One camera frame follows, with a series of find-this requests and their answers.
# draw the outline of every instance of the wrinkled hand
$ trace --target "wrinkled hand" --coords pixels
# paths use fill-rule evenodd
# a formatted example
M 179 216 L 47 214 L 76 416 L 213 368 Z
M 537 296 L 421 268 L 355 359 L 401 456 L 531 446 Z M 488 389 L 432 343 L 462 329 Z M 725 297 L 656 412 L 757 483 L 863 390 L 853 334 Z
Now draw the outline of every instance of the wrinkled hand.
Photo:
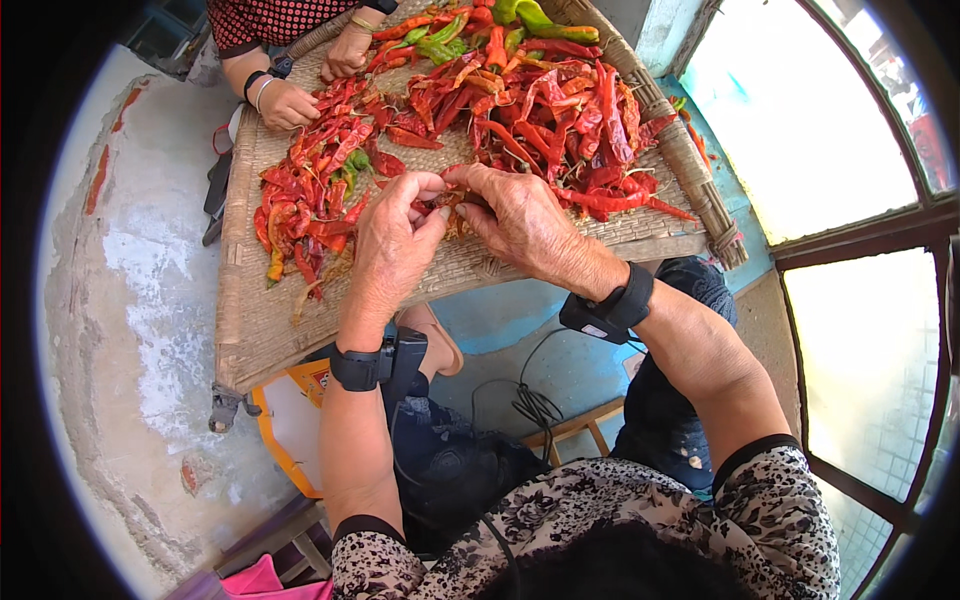
M 341 327 L 363 322 L 378 330 L 379 336 L 417 287 L 444 237 L 450 207 L 423 216 L 410 203 L 433 200 L 444 190 L 444 180 L 436 174 L 404 173 L 393 178 L 363 211 Z
M 329 83 L 338 77 L 355 74 L 367 61 L 367 49 L 372 40 L 370 32 L 348 23 L 326 54 L 324 66 L 320 68 L 321 78 Z
M 592 300 L 603 300 L 621 284 L 611 287 L 609 281 L 629 276 L 624 261 L 577 231 L 540 178 L 475 163 L 449 173 L 446 180 L 465 185 L 490 204 L 495 217 L 477 204 L 461 203 L 456 209 L 494 256 L 526 275 Z
M 251 88 L 251 100 L 254 90 Z M 292 130 L 298 125 L 308 126 L 310 121 L 320 117 L 320 111 L 314 108 L 317 99 L 299 87 L 282 79 L 267 85 L 260 95 L 260 114 L 263 123 L 272 130 Z

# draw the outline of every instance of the silver bangle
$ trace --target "silver bangle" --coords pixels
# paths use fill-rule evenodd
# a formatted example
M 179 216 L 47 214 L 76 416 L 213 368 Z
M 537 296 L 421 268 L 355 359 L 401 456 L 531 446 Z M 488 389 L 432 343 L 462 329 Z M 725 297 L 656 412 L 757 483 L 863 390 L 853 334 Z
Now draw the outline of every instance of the silver bangle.
M 256 111 L 260 112 L 260 96 L 263 95 L 263 90 L 267 89 L 267 85 L 272 84 L 276 80 L 276 77 L 271 77 L 263 85 L 260 86 L 260 91 L 256 92 L 256 100 L 253 101 L 253 107 L 256 108 Z

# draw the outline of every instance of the person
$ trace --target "person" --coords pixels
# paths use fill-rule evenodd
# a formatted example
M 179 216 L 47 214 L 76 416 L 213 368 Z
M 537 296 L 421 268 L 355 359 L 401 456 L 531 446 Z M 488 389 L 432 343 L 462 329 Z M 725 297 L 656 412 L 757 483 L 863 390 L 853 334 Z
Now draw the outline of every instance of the person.
M 337 36 L 321 67 L 326 82 L 363 67 L 372 34 L 396 10 L 395 0 L 208 0 L 207 15 L 224 74 L 237 96 L 254 105 L 274 130 L 309 125 L 320 116 L 317 99 L 302 88 L 267 74 L 264 44 L 287 46 L 353 6 L 356 11 Z
M 473 164 L 445 179 L 406 173 L 363 213 L 339 352 L 380 348 L 450 215 L 447 206 L 422 216 L 411 202 L 448 182 L 489 203 L 492 214 L 456 209 L 526 275 L 598 302 L 627 284 L 630 265 L 581 235 L 539 178 Z M 331 377 L 320 451 L 334 597 L 837 597 L 826 507 L 770 377 L 733 330 L 722 276 L 684 257 L 657 277 L 633 327 L 649 354 L 608 458 L 551 469 L 430 400 L 431 379 L 456 373 L 463 357 L 426 305 L 396 316 L 428 339 L 399 404 Z M 430 548 L 427 568 L 411 533 L 451 525 L 459 532 Z

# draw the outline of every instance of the red polka dot shirt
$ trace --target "red polka dot shirt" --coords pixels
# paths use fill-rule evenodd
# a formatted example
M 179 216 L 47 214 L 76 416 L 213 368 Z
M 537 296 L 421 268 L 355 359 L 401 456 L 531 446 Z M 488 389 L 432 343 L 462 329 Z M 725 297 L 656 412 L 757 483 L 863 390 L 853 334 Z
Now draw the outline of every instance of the red polka dot shirt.
M 221 59 L 261 43 L 286 46 L 358 0 L 207 0 L 207 15 Z

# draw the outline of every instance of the floral print shirt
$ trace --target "floral print shirt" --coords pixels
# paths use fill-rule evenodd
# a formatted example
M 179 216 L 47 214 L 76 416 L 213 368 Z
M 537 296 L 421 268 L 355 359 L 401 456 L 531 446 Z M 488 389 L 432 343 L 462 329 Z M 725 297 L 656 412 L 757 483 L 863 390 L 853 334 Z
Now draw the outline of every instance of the floral print shirt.
M 729 564 L 757 597 L 835 598 L 836 537 L 806 458 L 789 440 L 777 447 L 748 444 L 734 454 L 717 471 L 713 506 L 651 468 L 599 458 L 520 486 L 488 517 L 517 557 L 562 550 L 601 521 L 640 521 L 661 540 Z M 399 536 L 370 529 L 336 540 L 332 562 L 334 598 L 361 600 L 470 598 L 507 569 L 483 523 L 429 569 Z

